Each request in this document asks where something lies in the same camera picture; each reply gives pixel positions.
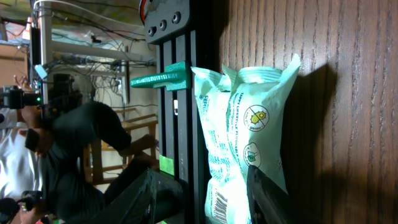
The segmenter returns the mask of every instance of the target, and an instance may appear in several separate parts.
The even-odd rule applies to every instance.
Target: wooden table
[[[322,223],[398,223],[398,1],[217,0],[216,68],[285,68],[289,194]]]

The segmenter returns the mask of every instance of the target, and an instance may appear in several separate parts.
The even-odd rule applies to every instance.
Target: wet wipes package
[[[246,181],[257,166],[286,192],[280,139],[285,101],[300,68],[248,67],[225,75],[192,67],[211,179],[205,213],[211,223],[251,223]]]

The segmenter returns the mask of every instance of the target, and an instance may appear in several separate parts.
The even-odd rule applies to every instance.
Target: wooden chair
[[[123,113],[128,111],[133,111],[135,108],[131,108],[128,110],[116,111],[116,113]],[[156,134],[156,124],[155,121],[148,121],[146,123],[141,124],[133,124],[133,122],[140,121],[147,118],[156,117],[156,114],[150,114],[146,116],[141,116],[139,118],[129,119],[125,122],[122,122],[122,125],[126,132],[131,133],[131,131],[140,129],[140,128],[148,128],[149,134],[155,136]],[[112,178],[104,178],[103,173],[111,170],[124,169],[127,167],[127,164],[131,162],[132,156],[127,157],[128,163],[117,166],[103,167],[102,166],[102,151],[113,151],[114,149],[110,147],[105,142],[101,142],[100,139],[92,142],[88,147],[83,150],[83,170],[85,179],[87,182],[92,183],[93,185],[99,184],[109,184],[111,183],[115,177]],[[93,165],[91,166],[90,154],[92,154]],[[156,158],[156,146],[150,149],[150,155],[153,158]]]

